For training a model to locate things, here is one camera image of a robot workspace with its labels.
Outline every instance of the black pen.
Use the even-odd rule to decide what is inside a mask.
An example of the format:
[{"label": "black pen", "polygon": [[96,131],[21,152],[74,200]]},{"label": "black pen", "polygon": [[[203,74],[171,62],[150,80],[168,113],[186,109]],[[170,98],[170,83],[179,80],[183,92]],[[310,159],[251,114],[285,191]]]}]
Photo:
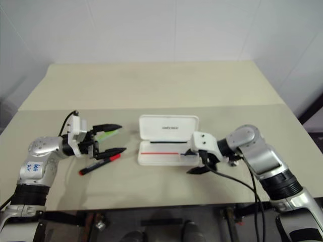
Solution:
[{"label": "black pen", "polygon": [[120,154],[112,156],[112,157],[110,157],[108,159],[100,160],[100,161],[98,161],[98,162],[96,162],[94,164],[91,164],[88,167],[80,170],[79,174],[80,175],[88,174],[89,172],[91,172],[91,171],[93,171],[93,170],[95,170],[95,169],[97,169],[97,168],[99,168],[99,167],[101,167],[101,166],[103,166],[105,164],[108,164],[108,163],[110,163],[110,162],[112,162],[112,161],[114,161],[114,160],[116,160],[118,158],[120,158]]}]

